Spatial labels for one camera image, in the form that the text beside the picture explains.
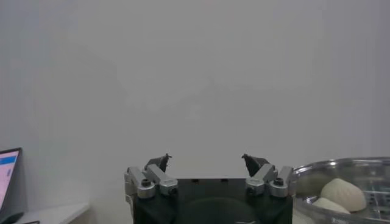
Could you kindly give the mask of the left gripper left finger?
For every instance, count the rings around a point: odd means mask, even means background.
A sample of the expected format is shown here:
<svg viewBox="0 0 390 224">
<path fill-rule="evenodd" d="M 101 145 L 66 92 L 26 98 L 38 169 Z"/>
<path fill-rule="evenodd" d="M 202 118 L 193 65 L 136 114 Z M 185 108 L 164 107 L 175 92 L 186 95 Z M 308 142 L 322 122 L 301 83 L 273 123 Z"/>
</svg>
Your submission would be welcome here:
<svg viewBox="0 0 390 224">
<path fill-rule="evenodd" d="M 128 167 L 124 173 L 126 197 L 138 197 L 145 200 L 157 194 L 175 195 L 179 182 L 166 174 L 170 158 L 171 156 L 166 153 L 158 158 L 150 159 L 142 169 L 137 166 Z"/>
</svg>

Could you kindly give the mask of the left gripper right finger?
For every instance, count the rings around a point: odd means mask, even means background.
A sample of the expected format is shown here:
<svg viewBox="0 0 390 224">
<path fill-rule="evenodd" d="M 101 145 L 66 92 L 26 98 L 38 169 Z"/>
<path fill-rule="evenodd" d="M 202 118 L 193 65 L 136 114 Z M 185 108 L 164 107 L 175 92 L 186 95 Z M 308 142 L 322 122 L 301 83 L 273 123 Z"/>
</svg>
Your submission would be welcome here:
<svg viewBox="0 0 390 224">
<path fill-rule="evenodd" d="M 251 196 L 263 195 L 266 191 L 276 198 L 294 197 L 297 179 L 293 168 L 283 166 L 280 171 L 265 158 L 244 154 L 249 177 L 245 180 L 246 191 Z"/>
</svg>

